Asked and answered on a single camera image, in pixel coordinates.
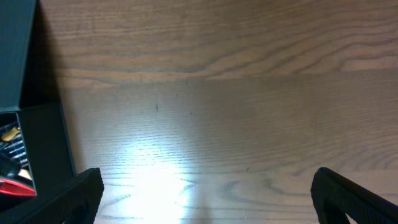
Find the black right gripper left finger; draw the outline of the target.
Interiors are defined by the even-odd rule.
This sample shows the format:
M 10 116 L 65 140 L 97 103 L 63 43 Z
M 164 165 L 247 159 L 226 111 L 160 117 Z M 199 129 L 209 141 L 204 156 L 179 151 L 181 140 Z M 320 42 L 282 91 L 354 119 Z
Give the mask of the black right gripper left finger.
M 90 168 L 52 190 L 1 213 L 7 223 L 93 223 L 103 195 L 99 168 Z

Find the red handled cutting pliers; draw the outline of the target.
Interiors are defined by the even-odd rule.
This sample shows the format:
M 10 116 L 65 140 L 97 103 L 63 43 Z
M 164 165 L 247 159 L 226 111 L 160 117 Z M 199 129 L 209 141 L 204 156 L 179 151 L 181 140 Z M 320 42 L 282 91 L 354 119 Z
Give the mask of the red handled cutting pliers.
M 33 183 L 28 179 L 1 179 L 1 193 L 19 197 L 35 197 Z

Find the orange scraper with beige handle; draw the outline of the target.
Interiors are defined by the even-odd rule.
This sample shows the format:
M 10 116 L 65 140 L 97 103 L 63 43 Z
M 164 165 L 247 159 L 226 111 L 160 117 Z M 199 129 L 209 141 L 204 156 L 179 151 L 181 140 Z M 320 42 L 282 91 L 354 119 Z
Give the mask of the orange scraper with beige handle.
M 20 128 L 17 126 L 14 126 L 10 131 L 4 133 L 1 136 L 1 141 L 2 142 L 10 142 L 20 133 L 21 133 Z M 28 180 L 32 180 L 32 176 L 27 169 L 21 168 L 18 172 L 18 176 L 23 177 Z

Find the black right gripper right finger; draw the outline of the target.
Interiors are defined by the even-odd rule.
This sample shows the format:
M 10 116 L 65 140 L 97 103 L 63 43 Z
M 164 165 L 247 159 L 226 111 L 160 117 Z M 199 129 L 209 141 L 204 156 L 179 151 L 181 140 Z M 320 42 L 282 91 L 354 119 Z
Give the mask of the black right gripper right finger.
M 397 205 L 329 168 L 317 170 L 310 192 L 320 224 L 397 223 Z

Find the blue precision screwdriver set case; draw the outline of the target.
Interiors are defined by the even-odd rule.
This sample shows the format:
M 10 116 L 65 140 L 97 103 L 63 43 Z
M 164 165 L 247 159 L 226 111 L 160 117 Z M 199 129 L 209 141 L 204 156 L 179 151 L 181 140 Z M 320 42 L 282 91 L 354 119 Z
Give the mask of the blue precision screwdriver set case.
M 19 123 L 16 121 L 5 126 L 1 126 L 1 136 L 10 131 L 14 126 L 19 127 Z M 10 142 L 1 141 L 1 154 L 8 157 L 12 161 L 18 162 L 22 167 L 28 166 L 29 161 L 27 158 L 22 132 Z

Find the dark green box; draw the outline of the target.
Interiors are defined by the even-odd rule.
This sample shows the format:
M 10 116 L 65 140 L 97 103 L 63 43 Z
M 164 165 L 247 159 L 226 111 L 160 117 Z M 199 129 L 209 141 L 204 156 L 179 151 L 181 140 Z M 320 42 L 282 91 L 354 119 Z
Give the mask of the dark green box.
M 18 122 L 36 195 L 75 176 L 40 1 L 1 0 L 1 126 Z

